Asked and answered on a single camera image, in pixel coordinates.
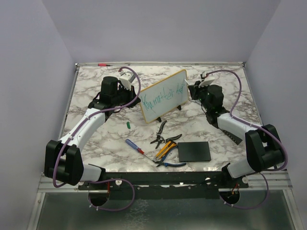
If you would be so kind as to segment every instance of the screwdriver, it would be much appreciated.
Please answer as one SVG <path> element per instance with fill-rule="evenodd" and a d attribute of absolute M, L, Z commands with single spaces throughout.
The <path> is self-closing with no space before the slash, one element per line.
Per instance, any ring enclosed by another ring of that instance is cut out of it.
<path fill-rule="evenodd" d="M 143 154 L 145 157 L 149 158 L 151 161 L 153 161 L 149 156 L 147 156 L 141 148 L 139 148 L 136 144 L 134 144 L 131 140 L 126 139 L 126 143 L 133 147 L 135 150 L 137 150 L 140 154 Z"/>

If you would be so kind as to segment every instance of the glass panel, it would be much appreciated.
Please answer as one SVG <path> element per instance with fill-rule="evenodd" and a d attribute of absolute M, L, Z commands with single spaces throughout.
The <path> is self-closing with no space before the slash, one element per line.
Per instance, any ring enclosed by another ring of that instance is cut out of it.
<path fill-rule="evenodd" d="M 243 191 L 238 205 L 255 205 L 264 191 Z M 118 208 L 129 201 L 109 201 Z M 238 210 L 221 200 L 135 200 L 121 212 L 89 208 L 85 193 L 46 194 L 38 223 L 39 230 L 294 230 L 281 190 L 270 191 L 266 204 L 258 209 Z"/>

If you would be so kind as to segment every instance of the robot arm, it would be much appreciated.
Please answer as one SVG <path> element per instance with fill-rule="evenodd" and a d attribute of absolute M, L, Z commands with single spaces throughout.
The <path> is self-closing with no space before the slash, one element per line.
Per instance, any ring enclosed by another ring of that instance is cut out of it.
<path fill-rule="evenodd" d="M 121 72 L 119 79 L 116 77 L 104 77 L 101 83 L 100 93 L 89 103 L 88 109 L 78 124 L 60 140 L 51 140 L 46 146 L 44 174 L 53 178 L 56 169 L 56 179 L 67 184 L 76 185 L 79 181 L 98 181 L 105 171 L 95 165 L 83 164 L 81 152 L 93 135 L 93 133 L 111 116 L 115 108 L 133 101 L 136 97 L 134 87 L 131 85 L 135 79 L 132 72 Z M 128 108 L 134 107 L 141 100 L 137 98 Z M 66 147 L 62 151 L 56 167 L 56 161 L 64 143 Z"/>
<path fill-rule="evenodd" d="M 207 77 L 203 81 L 189 85 L 188 88 L 192 99 L 200 100 L 201 106 L 205 108 L 209 124 L 222 130 L 236 144 L 245 141 L 247 157 L 222 168 L 226 176 L 238 178 L 284 162 L 281 146 L 267 133 L 231 117 L 229 111 L 223 107 L 222 87 L 211 85 L 213 81 L 214 77 Z M 280 140 L 274 126 L 265 125 L 262 128 Z"/>

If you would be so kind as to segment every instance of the white enclosure wall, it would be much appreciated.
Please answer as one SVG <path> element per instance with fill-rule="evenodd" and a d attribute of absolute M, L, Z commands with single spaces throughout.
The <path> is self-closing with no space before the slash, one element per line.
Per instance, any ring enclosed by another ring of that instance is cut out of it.
<path fill-rule="evenodd" d="M 246 61 L 280 0 L 42 0 L 78 63 Z"/>
<path fill-rule="evenodd" d="M 41 0 L 0 7 L 0 229 L 26 229 L 74 62 Z"/>
<path fill-rule="evenodd" d="M 277 127 L 289 151 L 288 171 L 307 229 L 307 1 L 282 0 L 247 62 L 264 123 Z"/>

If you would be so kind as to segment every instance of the metal frame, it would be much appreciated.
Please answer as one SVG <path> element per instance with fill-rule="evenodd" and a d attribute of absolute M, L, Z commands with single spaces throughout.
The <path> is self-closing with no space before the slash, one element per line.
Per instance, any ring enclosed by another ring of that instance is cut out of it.
<path fill-rule="evenodd" d="M 302 222 L 301 216 L 299 215 L 292 190 L 284 190 L 283 194 L 286 199 L 295 229 L 304 230 L 303 222 Z"/>
<path fill-rule="evenodd" d="M 71 99 L 72 99 L 72 94 L 73 94 L 73 90 L 75 87 L 75 83 L 77 81 L 77 77 L 78 77 L 78 73 L 79 73 L 79 69 L 80 67 L 83 66 L 98 66 L 99 63 L 80 63 L 77 64 L 76 63 L 76 71 L 75 71 L 75 75 L 74 75 L 74 80 L 73 80 L 73 85 L 71 86 L 71 92 L 70 92 L 70 97 L 69 100 L 67 102 L 67 106 L 66 106 L 66 111 L 65 111 L 65 116 L 63 118 L 63 122 L 62 122 L 62 127 L 61 130 L 59 132 L 59 138 L 62 136 L 64 127 L 65 127 L 65 122 L 66 122 L 66 118 L 67 118 L 67 114 L 68 114 L 68 110 L 69 110 L 69 106 L 71 104 Z M 245 70 L 245 65 L 243 62 L 105 62 L 104 64 L 109 64 L 112 66 L 122 66 L 122 65 L 128 65 L 128 66 L 136 66 L 136 65 L 147 65 L 147 66 L 155 66 L 155 65 L 160 65 L 160 66 L 168 66 L 168 65 L 182 65 L 182 66 L 190 66 L 190 65 L 199 65 L 199 66 L 220 66 L 220 65 L 228 65 L 228 66 L 242 66 L 243 70 L 244 70 L 244 74 L 247 78 L 247 74 L 246 74 L 246 70 Z M 250 88 L 249 85 L 249 81 L 248 81 L 248 86 L 252 95 L 252 98 L 254 99 L 252 90 Z M 262 122 L 262 119 L 260 117 L 259 111 L 258 111 L 258 107 L 254 101 L 258 116 L 260 118 L 260 121 Z M 265 172 L 264 173 L 265 177 L 268 180 L 269 183 L 269 188 L 270 190 L 283 190 L 290 214 L 291 214 L 291 218 L 292 221 L 294 223 L 295 229 L 296 230 L 303 230 L 303 224 L 300 218 L 300 215 L 298 213 L 297 210 L 297 206 L 293 197 L 293 193 L 292 193 L 292 184 L 288 175 L 287 171 L 280 171 L 280 172 Z M 249 184 L 249 188 L 241 188 L 241 191 L 244 190 L 266 190 L 266 184 L 262 178 L 262 176 L 256 174 L 256 175 L 252 175 L 252 176 L 248 176 L 248 184 Z M 219 189 L 219 191 L 229 191 L 230 189 Z M 44 198 L 45 198 L 45 194 L 46 193 L 88 193 L 88 191 L 80 191 L 78 190 L 78 185 L 76 186 L 71 186 L 71 185 L 65 185 L 61 188 L 55 188 L 53 186 L 52 183 L 52 179 L 47 178 L 43 175 L 41 176 L 40 182 L 39 182 L 39 186 L 38 186 L 38 190 L 37 190 L 37 195 L 36 195 L 36 199 L 35 199 L 35 204 L 33 207 L 33 211 L 30 217 L 30 221 L 28 224 L 28 230 L 35 230 L 37 228 L 38 225 L 38 221 L 39 221 L 39 216 L 40 216 L 40 212 L 42 210 L 42 206 L 44 203 Z M 91 190 L 91 193 L 107 193 L 107 190 Z"/>
<path fill-rule="evenodd" d="M 77 67 L 82 66 L 98 66 L 101 62 L 93 62 L 93 63 L 78 63 Z M 122 62 L 104 62 L 103 64 L 112 65 L 112 66 L 244 66 L 243 62 L 164 62 L 164 61 L 122 61 Z"/>
<path fill-rule="evenodd" d="M 29 221 L 28 228 L 27 228 L 28 230 L 35 230 L 37 228 L 37 224 L 39 221 L 40 212 L 43 207 L 44 199 L 45 199 L 45 193 L 38 192 L 36 194 L 34 207 L 33 207 L 30 221 Z"/>

